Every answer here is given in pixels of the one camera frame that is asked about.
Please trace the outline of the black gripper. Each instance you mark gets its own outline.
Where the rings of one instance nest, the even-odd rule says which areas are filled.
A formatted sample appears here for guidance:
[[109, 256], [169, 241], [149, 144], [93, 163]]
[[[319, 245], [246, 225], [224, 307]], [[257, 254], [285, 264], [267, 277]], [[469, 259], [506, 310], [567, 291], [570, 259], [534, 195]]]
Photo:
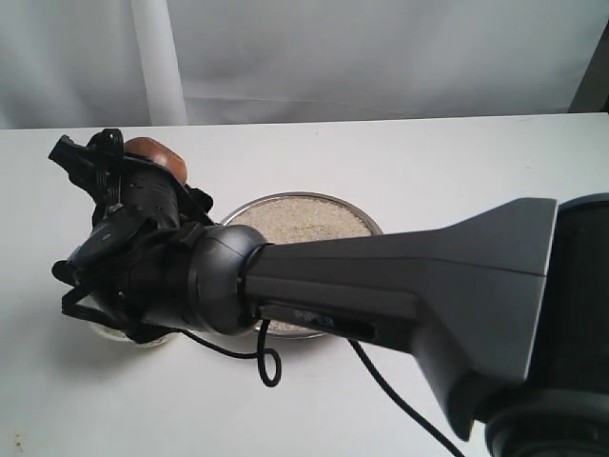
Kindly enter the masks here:
[[71, 287], [62, 298], [64, 315], [120, 329], [135, 340], [136, 328], [174, 328], [146, 322], [130, 284], [133, 268], [154, 248], [165, 249], [183, 224], [211, 225], [213, 199], [142, 161], [123, 165], [122, 172], [121, 202], [105, 208], [94, 203], [88, 239], [56, 262], [52, 274]]

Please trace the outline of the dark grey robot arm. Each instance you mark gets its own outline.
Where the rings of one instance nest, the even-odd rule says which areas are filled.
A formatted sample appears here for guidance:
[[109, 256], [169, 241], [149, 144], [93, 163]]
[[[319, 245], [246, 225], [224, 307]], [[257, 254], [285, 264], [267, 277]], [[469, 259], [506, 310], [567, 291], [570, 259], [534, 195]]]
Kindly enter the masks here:
[[67, 316], [144, 343], [283, 321], [412, 355], [462, 440], [494, 456], [608, 452], [608, 197], [523, 198], [429, 231], [273, 245], [181, 212], [168, 171], [85, 163], [97, 208], [56, 263]]

